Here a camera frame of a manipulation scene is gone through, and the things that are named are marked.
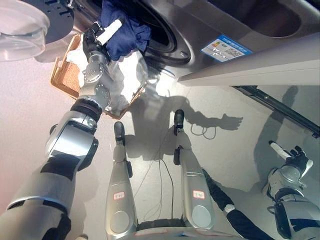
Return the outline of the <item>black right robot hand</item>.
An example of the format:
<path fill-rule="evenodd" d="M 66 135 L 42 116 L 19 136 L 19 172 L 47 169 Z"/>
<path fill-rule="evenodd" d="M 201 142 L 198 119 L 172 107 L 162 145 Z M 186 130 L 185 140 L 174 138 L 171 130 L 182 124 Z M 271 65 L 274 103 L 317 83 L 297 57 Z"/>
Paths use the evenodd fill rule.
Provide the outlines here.
<path fill-rule="evenodd" d="M 314 164 L 313 161 L 307 157 L 304 150 L 298 145 L 296 145 L 291 151 L 287 151 L 273 140 L 270 140 L 268 144 L 281 158 L 285 160 L 285 166 L 294 167 L 299 171 L 300 178 L 303 178 Z"/>

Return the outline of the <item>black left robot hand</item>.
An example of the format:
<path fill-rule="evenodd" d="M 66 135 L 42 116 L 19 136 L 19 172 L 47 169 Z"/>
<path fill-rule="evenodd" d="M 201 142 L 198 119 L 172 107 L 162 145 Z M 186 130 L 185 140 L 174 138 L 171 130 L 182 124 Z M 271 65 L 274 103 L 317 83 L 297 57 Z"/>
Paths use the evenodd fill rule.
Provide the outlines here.
<path fill-rule="evenodd" d="M 95 21 L 83 34 L 82 47 L 87 60 L 89 60 L 94 53 L 102 54 L 102 56 L 108 57 L 109 54 L 105 45 L 124 25 L 124 23 L 124 18 L 118 18 L 109 26 L 103 27 L 99 21 Z"/>

